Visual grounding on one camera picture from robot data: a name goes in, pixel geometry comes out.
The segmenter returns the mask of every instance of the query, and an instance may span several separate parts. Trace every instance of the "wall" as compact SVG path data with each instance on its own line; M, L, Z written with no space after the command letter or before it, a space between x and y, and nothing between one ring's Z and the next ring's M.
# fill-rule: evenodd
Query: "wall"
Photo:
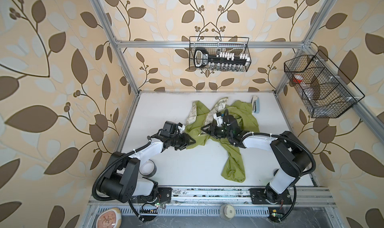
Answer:
M88 0L0 12L0 226L74 227L133 94Z
M125 41L188 41L190 36L301 41L323 1L100 0L116 38ZM283 75L282 63L293 56L290 49L252 49L252 66L247 73L194 71L193 74L188 72L194 70L188 68L188 53L182 49L123 51L137 86L151 91L213 91L217 88L218 91L271 91ZM154 73L148 74L149 70L141 70L143 64L137 59L137 52L145 59L145 65L158 71L152 69ZM272 65L280 52L281 57ZM277 68L271 70L269 76L265 73L265 70L269 72L268 65Z
M366 94L362 102L383 121L383 0L338 0L314 38ZM312 119L295 89L279 96L295 134L312 151L320 185L329 187L346 225L384 227L384 146L353 110Z

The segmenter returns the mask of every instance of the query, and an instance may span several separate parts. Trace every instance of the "white tabletop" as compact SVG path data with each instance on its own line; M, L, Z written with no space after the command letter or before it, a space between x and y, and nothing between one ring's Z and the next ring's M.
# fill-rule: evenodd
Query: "white tabletop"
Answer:
M228 97L228 105L236 100L251 102L252 96L260 99L260 113L254 114L260 132L281 134L289 130L273 93L143 93L140 97L122 152L147 143L147 136L157 133L165 123L185 124L193 101L201 101L212 109L215 103ZM159 185L179 186L265 186L279 168L273 152L261 149L240 149L246 179L242 183L221 176L228 154L218 142L209 140L205 146L175 151L168 148L152 157L157 167L151 178ZM309 175L303 176L297 186L313 186Z

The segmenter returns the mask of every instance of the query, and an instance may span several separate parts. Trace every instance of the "wire basket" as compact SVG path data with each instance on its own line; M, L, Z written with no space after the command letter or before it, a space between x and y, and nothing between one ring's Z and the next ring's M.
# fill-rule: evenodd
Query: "wire basket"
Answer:
M191 36L189 67L201 71L247 72L252 62L248 41L244 37Z
M312 118L338 118L365 95L323 52L301 55L284 62L284 72ZM337 68L333 73L324 64Z

